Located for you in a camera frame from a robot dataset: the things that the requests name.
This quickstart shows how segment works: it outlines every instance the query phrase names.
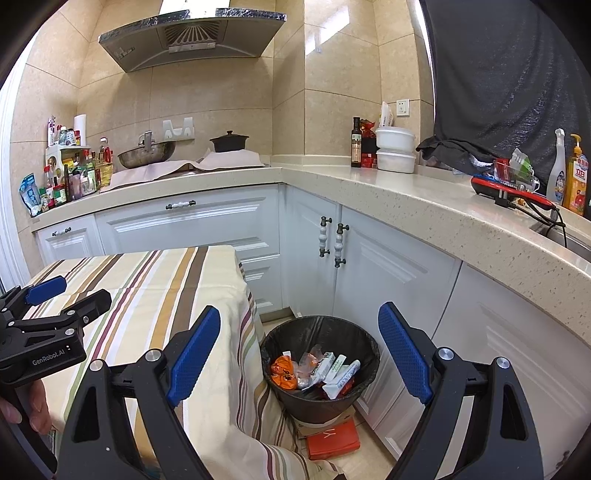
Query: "electrical socket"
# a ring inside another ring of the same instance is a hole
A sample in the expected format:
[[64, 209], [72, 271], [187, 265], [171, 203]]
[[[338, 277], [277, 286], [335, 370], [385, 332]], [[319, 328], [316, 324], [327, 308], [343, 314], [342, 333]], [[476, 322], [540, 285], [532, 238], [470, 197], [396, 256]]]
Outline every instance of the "electrical socket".
[[396, 116], [410, 116], [410, 99], [396, 100]]

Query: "blue gripper pad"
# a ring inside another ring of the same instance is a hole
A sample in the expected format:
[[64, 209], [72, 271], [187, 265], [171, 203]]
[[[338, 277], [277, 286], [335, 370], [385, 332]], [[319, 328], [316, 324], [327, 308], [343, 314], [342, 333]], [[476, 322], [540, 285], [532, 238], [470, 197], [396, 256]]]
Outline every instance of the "blue gripper pad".
[[433, 397], [429, 367], [387, 303], [379, 309], [378, 327], [408, 392], [426, 405]]
[[25, 297], [29, 305], [41, 305], [44, 301], [64, 293], [66, 291], [66, 279], [64, 277], [54, 277], [49, 280], [31, 287]]
[[170, 389], [166, 398], [173, 407], [193, 391], [219, 333], [220, 314], [211, 308], [170, 371]]

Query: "drawer handle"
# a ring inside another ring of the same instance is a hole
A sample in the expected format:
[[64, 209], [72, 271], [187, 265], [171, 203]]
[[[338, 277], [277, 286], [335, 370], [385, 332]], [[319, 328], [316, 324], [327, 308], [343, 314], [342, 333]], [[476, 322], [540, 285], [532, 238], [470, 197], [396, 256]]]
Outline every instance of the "drawer handle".
[[70, 233], [72, 231], [72, 227], [69, 226], [68, 228], [66, 228], [63, 232], [53, 232], [51, 234], [51, 236], [58, 236], [58, 235], [65, 235], [66, 233]]
[[194, 205], [197, 205], [197, 202], [195, 202], [195, 200], [191, 200], [190, 202], [169, 203], [166, 206], [166, 209], [172, 210], [173, 208], [192, 207]]

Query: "white wall trim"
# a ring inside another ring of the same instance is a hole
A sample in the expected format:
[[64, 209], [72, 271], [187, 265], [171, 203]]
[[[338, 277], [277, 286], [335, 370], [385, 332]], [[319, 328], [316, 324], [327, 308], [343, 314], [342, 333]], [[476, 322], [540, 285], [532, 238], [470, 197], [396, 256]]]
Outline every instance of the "white wall trim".
[[12, 209], [10, 137], [18, 88], [36, 38], [37, 34], [22, 52], [0, 89], [0, 277], [7, 290], [16, 285], [24, 286], [31, 279]]

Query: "black trash bag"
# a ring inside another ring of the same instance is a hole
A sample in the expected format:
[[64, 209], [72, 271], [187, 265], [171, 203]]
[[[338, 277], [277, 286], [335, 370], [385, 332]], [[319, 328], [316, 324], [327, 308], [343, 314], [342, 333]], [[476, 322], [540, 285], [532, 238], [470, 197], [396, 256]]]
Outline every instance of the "black trash bag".
[[[299, 362], [301, 356], [320, 344], [323, 353], [346, 355], [345, 364], [361, 362], [353, 388], [342, 398], [329, 400], [320, 387], [308, 390], [283, 390], [271, 379], [271, 364], [283, 352]], [[300, 317], [274, 328], [261, 344], [262, 370], [285, 409], [305, 423], [326, 423], [349, 408], [374, 381], [379, 367], [378, 344], [365, 330], [347, 320], [327, 316]]]

